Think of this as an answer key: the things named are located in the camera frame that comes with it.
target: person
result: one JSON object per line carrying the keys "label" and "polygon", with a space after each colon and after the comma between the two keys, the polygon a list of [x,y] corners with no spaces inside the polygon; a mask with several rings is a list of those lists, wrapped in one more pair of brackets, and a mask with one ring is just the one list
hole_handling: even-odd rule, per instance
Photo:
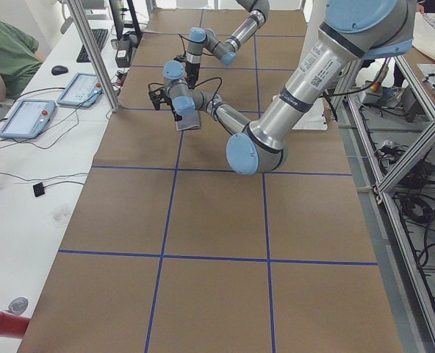
{"label": "person", "polygon": [[45,55],[31,35],[0,21],[0,101],[17,99]]}
{"label": "person", "polygon": [[[417,5],[417,11],[420,13],[435,13],[435,0],[422,1]],[[394,87],[402,87],[405,76],[400,71],[397,64],[394,65]]]}

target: red cylinder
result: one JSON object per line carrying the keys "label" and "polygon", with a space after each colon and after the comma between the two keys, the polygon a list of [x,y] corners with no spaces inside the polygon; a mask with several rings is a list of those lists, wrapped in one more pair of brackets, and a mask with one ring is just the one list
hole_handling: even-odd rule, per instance
{"label": "red cylinder", "polygon": [[22,339],[28,327],[29,320],[29,318],[0,311],[0,336]]}

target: industrial robot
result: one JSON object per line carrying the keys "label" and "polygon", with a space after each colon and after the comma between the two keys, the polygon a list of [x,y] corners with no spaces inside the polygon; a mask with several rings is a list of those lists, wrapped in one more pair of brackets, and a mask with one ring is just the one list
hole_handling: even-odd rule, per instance
{"label": "industrial robot", "polygon": [[176,120],[199,110],[219,122],[231,134],[226,156],[239,174],[273,171],[284,163],[284,137],[350,61],[405,54],[417,6],[416,0],[328,0],[318,41],[263,116],[250,121],[218,94],[194,89],[204,49],[231,65],[240,47],[268,20],[268,0],[237,2],[250,16],[234,34],[221,43],[211,29],[192,28],[186,57],[165,64],[164,85],[149,96],[157,110],[161,103],[170,105]]}

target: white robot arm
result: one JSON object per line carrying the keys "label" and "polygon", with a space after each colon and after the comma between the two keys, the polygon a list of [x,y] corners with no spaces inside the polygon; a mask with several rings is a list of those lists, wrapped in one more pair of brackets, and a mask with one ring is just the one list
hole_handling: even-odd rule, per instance
{"label": "white robot arm", "polygon": [[347,63],[411,48],[416,6],[416,0],[328,0],[318,42],[258,121],[249,121],[213,93],[190,89],[178,62],[165,64],[165,95],[178,115],[203,110],[232,134],[226,155],[234,171],[272,171],[286,159],[286,134]]}

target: green t-shirt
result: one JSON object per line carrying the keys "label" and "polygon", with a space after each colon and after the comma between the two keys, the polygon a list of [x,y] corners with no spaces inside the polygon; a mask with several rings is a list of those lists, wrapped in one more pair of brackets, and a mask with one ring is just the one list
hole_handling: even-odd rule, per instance
{"label": "green t-shirt", "polygon": [[40,68],[41,62],[34,54],[38,46],[31,35],[0,22],[0,74],[7,98],[17,99]]}

